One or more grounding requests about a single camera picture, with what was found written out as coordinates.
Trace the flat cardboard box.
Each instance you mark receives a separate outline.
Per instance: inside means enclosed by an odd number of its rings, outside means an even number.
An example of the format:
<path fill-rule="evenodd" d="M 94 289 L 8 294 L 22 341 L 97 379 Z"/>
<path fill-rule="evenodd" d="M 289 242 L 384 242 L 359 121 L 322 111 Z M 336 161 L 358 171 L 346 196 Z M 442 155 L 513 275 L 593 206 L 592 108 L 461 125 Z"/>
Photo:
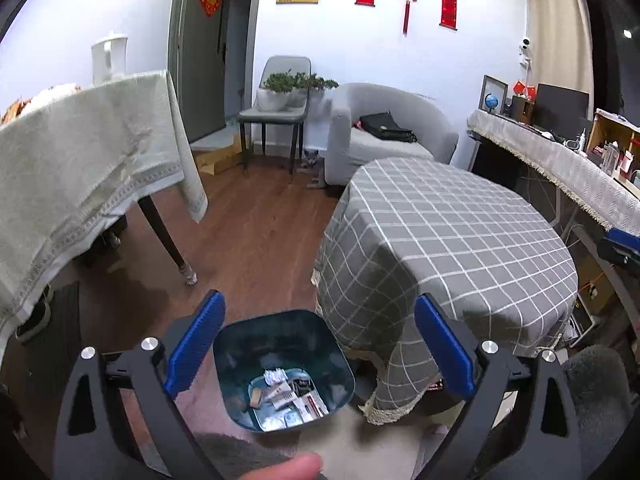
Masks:
<path fill-rule="evenodd" d="M 218 176 L 223 172 L 242 165 L 242 142 L 241 136 L 236 134 L 229 146 L 216 148 L 216 150 L 204 152 L 194 157 L 198 171 L 201 174 Z"/>

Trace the red white paper box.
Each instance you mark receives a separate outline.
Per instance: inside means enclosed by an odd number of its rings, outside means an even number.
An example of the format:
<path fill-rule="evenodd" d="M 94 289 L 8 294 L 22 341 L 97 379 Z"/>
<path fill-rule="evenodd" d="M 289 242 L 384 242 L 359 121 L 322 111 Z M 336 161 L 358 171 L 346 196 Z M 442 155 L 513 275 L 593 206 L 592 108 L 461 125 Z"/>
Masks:
<path fill-rule="evenodd" d="M 308 424 L 308 422 L 313 422 L 329 414 L 329 410 L 317 390 L 298 396 L 293 400 L 293 405 L 303 424 Z"/>

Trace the black computer monitor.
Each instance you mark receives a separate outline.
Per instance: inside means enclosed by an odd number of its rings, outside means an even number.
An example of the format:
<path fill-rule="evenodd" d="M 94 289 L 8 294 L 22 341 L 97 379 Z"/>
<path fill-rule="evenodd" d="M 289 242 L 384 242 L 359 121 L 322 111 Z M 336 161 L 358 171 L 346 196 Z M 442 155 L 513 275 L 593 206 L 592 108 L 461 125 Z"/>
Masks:
<path fill-rule="evenodd" d="M 577 140 L 587 121 L 589 94 L 538 84 L 533 125 L 566 140 Z"/>

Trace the grey cat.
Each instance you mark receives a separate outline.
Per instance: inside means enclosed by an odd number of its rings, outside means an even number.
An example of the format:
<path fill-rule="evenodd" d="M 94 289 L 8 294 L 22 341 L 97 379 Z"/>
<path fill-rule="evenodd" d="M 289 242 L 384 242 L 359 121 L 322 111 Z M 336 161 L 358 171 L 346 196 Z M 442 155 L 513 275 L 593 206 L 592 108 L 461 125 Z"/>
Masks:
<path fill-rule="evenodd" d="M 320 156 L 318 150 L 303 150 L 303 160 L 300 163 L 299 170 L 303 174 L 309 174 L 311 180 L 307 184 L 307 188 L 312 190 L 320 190 L 320 188 L 326 187 L 326 180 L 324 180 L 324 159 Z"/>

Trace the wooden desk organizer shelf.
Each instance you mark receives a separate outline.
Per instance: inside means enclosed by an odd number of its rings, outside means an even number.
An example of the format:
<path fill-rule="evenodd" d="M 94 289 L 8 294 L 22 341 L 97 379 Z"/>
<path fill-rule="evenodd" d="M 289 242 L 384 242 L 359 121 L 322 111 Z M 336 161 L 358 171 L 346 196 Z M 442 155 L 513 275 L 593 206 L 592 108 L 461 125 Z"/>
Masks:
<path fill-rule="evenodd" d="M 617 148 L 614 172 L 631 182 L 639 169 L 639 127 L 622 115 L 597 108 L 586 144 L 588 158 L 602 166 L 611 144 Z"/>

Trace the small white paper ball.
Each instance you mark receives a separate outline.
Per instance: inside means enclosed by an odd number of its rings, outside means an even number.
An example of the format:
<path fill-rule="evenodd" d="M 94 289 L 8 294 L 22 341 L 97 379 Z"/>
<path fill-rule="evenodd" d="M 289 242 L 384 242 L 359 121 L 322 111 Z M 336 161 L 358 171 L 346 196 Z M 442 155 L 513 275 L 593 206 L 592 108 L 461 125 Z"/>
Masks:
<path fill-rule="evenodd" d="M 262 377 L 268 387 L 282 384 L 288 381 L 288 375 L 283 368 L 275 368 L 274 370 L 265 370 Z"/>

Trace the black handbag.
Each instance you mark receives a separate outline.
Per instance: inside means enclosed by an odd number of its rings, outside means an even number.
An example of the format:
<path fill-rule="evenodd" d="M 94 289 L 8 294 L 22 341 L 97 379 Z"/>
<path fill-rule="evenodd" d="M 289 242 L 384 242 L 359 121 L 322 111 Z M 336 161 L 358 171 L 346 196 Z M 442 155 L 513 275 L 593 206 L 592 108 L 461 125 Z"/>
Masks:
<path fill-rule="evenodd" d="M 390 112 L 361 116 L 357 126 L 378 140 L 416 143 L 418 138 L 412 130 L 401 128 L 394 121 Z"/>

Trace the dark slip-on shoe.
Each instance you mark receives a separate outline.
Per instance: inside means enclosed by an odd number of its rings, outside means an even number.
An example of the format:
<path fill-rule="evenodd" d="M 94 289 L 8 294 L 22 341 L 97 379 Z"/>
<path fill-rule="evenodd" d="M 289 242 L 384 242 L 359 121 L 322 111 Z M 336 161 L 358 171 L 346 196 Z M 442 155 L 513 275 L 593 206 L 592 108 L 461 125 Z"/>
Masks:
<path fill-rule="evenodd" d="M 37 336 L 50 322 L 51 307 L 50 303 L 53 299 L 53 290 L 50 285 L 47 285 L 35 303 L 34 310 L 29 319 L 18 326 L 15 331 L 15 338 L 21 344 L 26 344 L 32 338 Z"/>

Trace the small blue globe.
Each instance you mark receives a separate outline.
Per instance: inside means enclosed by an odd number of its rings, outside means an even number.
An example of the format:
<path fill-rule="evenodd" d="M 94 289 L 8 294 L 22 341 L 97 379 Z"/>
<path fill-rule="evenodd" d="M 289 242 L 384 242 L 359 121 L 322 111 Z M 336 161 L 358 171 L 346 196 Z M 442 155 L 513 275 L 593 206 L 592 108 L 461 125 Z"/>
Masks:
<path fill-rule="evenodd" d="M 495 113 L 498 105 L 500 104 L 499 99 L 491 92 L 488 92 L 484 97 L 484 105 L 483 108 L 489 114 Z"/>

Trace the red door fu sticker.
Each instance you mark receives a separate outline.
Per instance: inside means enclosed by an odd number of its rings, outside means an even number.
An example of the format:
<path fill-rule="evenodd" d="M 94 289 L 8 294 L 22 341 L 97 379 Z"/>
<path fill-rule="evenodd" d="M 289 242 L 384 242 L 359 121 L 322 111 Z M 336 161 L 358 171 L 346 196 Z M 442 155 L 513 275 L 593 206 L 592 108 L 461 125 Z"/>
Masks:
<path fill-rule="evenodd" d="M 222 0 L 198 0 L 201 3 L 201 7 L 205 15 L 210 18 L 213 16 L 221 7 Z"/>

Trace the black face mask packet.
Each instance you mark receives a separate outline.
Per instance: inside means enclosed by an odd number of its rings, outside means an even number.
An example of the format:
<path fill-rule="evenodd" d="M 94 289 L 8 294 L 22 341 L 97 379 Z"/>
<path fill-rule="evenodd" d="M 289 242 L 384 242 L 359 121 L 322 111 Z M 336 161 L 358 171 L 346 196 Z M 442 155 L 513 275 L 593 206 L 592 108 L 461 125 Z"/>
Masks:
<path fill-rule="evenodd" d="M 314 383 L 310 378 L 296 377 L 290 380 L 290 387 L 296 396 L 301 398 L 314 391 Z"/>

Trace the right red wall scroll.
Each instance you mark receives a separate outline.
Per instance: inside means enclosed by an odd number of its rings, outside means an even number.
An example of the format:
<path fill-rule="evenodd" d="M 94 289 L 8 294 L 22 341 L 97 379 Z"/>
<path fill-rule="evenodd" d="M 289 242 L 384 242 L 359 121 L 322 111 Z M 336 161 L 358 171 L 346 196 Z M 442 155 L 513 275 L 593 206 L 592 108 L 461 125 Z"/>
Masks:
<path fill-rule="evenodd" d="M 448 29 L 457 29 L 458 0 L 442 0 L 442 13 L 439 25 Z"/>

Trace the dark wooden table leg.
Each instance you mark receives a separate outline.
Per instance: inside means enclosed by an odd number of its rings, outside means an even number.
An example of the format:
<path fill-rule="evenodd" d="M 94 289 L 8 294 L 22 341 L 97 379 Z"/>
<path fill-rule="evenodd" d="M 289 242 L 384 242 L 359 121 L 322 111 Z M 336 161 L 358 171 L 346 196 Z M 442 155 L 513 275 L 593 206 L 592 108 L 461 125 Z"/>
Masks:
<path fill-rule="evenodd" d="M 169 257 L 177 266 L 186 284 L 189 286 L 198 284 L 198 276 L 192 269 L 192 266 L 183 259 L 152 198 L 150 196 L 141 197 L 140 200 L 138 200 L 138 207 L 141 209 L 144 218 L 149 223 L 160 244 L 163 245 L 163 248 L 165 248 Z"/>

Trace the dark teal trash bin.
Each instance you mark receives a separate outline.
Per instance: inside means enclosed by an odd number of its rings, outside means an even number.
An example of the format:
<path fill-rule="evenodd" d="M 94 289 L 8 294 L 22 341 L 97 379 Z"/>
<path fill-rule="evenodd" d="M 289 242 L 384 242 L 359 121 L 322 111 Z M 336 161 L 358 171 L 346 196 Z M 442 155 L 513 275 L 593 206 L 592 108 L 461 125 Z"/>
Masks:
<path fill-rule="evenodd" d="M 240 427 L 266 434 L 344 408 L 355 378 L 323 318 L 291 310 L 224 327 L 213 343 L 224 407 Z"/>

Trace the brown tape roll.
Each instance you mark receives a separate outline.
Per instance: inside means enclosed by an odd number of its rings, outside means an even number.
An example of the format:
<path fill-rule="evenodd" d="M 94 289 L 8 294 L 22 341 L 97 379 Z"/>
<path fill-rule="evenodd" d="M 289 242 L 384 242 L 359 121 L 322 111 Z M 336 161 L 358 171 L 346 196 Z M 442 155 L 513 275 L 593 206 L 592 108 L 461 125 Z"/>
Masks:
<path fill-rule="evenodd" d="M 250 392 L 250 407 L 254 408 L 254 410 L 258 410 L 262 406 L 262 397 L 264 396 L 264 392 L 262 388 L 253 388 Z"/>

